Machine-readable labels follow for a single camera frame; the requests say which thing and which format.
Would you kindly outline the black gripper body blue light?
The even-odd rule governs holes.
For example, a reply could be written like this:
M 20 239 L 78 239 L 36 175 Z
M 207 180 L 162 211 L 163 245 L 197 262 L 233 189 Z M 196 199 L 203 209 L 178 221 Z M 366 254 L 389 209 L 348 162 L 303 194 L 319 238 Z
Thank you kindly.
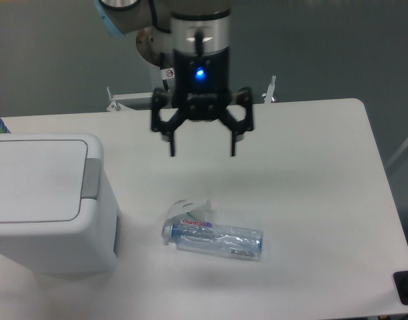
M 170 121 L 230 122 L 229 48 L 202 56 L 174 50 L 173 62 L 175 91 L 171 102 L 177 111 Z

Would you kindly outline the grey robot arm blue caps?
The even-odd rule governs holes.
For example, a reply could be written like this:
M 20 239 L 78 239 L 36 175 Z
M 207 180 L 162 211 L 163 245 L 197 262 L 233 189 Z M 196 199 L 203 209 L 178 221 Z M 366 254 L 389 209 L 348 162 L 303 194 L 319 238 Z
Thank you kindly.
M 231 132 L 231 152 L 254 130 L 250 87 L 229 89 L 230 1 L 96 1 L 108 32 L 149 30 L 157 65 L 174 73 L 173 88 L 151 96 L 151 130 L 175 154 L 175 130 L 184 121 L 219 120 Z

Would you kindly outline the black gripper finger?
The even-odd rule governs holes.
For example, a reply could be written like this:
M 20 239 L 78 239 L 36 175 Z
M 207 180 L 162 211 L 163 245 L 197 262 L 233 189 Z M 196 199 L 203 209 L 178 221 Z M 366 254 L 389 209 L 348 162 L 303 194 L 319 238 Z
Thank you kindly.
M 160 132 L 164 140 L 169 143 L 172 157 L 175 156 L 175 131 L 187 119 L 185 98 L 185 95 L 169 93 L 161 88 L 154 89 L 151 96 L 151 130 L 155 133 Z M 160 111 L 168 103 L 174 105 L 177 111 L 168 121 L 163 121 Z
M 222 110 L 222 124 L 231 132 L 231 156 L 234 157 L 236 155 L 236 142 L 241 140 L 241 136 L 245 132 L 254 130 L 252 90 L 250 87 L 244 87 L 232 94 L 231 97 L 236 104 L 245 110 L 245 116 L 242 120 L 236 120 L 228 110 L 228 106 Z

